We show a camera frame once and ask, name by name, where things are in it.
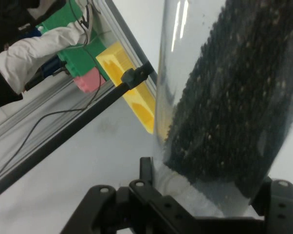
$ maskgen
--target white cloth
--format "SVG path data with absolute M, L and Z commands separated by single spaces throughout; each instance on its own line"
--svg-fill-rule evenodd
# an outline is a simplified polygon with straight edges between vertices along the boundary
M 0 73 L 20 94 L 36 71 L 57 52 L 85 40 L 85 32 L 77 22 L 50 30 L 41 37 L 22 39 L 0 53 Z

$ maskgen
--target plastic container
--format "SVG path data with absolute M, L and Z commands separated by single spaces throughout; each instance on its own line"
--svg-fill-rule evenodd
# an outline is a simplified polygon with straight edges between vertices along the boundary
M 293 123 L 293 0 L 166 0 L 155 186 L 242 215 Z

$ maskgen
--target yellow plastic block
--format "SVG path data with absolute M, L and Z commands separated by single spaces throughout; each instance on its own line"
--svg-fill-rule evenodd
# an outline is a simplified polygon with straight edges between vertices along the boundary
M 108 74 L 115 86 L 122 83 L 122 75 L 130 68 L 135 69 L 122 45 L 117 42 L 99 54 L 100 65 Z M 153 133 L 155 98 L 145 83 L 124 94 L 124 99 L 149 133 Z

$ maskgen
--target green plastic part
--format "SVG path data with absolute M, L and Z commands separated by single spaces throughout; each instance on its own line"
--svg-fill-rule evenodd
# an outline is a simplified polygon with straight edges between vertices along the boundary
M 82 11 L 74 0 L 71 0 L 71 3 L 74 13 L 79 19 L 82 16 Z M 57 27 L 65 27 L 70 22 L 74 21 L 76 21 L 76 19 L 71 11 L 70 5 L 69 3 L 66 3 L 66 5 L 61 10 L 50 16 L 39 26 L 43 26 L 42 33 L 46 33 L 47 31 Z M 102 44 L 101 40 L 96 35 L 96 32 L 93 31 L 91 36 L 92 42 L 85 47 L 95 60 L 96 56 L 106 49 L 106 47 Z M 70 47 L 58 53 L 59 58 L 62 61 L 67 62 L 66 67 L 73 77 L 83 76 L 93 67 L 98 65 L 98 69 L 104 79 L 110 79 L 107 73 L 101 67 L 100 63 L 96 60 L 96 65 L 90 55 L 84 50 L 82 45 L 77 45 L 76 47 L 78 48 Z

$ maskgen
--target pink plastic part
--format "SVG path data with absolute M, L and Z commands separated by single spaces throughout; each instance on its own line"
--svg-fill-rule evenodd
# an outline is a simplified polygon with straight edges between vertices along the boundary
M 100 75 L 96 67 L 92 68 L 82 77 L 76 77 L 74 83 L 79 87 L 84 93 L 90 93 L 99 88 Z M 101 77 L 101 85 L 106 81 Z

